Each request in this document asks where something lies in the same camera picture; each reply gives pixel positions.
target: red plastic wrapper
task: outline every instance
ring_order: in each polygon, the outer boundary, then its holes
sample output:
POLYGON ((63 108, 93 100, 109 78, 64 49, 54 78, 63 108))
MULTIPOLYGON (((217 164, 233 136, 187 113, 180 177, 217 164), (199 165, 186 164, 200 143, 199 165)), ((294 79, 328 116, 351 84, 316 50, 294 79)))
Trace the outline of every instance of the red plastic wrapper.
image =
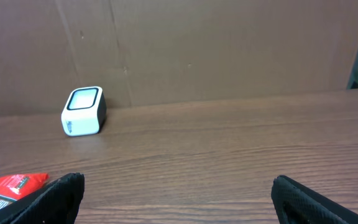
POLYGON ((0 209, 40 189, 48 178, 46 173, 0 177, 0 209))

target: beige panel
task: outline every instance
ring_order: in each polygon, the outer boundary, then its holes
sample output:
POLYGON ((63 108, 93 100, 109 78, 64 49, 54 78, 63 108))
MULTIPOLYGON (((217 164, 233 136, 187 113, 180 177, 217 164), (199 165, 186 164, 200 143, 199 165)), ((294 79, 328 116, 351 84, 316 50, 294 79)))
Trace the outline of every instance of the beige panel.
POLYGON ((0 115, 60 111, 78 79, 53 0, 0 0, 0 115))
POLYGON ((84 86, 103 88, 108 106, 130 106, 109 0, 56 0, 84 86))
POLYGON ((358 1, 112 6, 133 105, 345 89, 358 47, 358 1))

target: wooden table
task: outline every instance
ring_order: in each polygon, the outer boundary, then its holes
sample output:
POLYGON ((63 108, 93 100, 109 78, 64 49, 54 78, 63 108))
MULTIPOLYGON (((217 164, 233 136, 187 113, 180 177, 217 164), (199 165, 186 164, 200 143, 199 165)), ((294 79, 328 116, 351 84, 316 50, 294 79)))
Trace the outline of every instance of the wooden table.
POLYGON ((278 223, 280 174, 358 213, 358 90, 108 113, 77 138, 59 114, 0 118, 0 176, 84 173, 77 223, 278 223))

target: red snack bag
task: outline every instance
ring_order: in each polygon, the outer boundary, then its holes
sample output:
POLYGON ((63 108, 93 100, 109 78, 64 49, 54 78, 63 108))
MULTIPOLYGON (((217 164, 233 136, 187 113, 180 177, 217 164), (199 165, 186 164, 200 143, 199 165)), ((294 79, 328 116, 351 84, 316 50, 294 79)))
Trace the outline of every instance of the red snack bag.
POLYGON ((0 209, 40 189, 48 178, 46 173, 0 177, 0 209))

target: small white device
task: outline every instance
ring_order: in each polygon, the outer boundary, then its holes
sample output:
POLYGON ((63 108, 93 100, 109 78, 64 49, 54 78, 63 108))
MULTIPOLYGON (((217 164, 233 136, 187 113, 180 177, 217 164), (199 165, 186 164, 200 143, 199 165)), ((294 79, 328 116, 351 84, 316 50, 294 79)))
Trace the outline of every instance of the small white device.
POLYGON ((98 86, 72 91, 62 112, 63 130, 68 136, 96 134, 105 119, 106 101, 98 86))

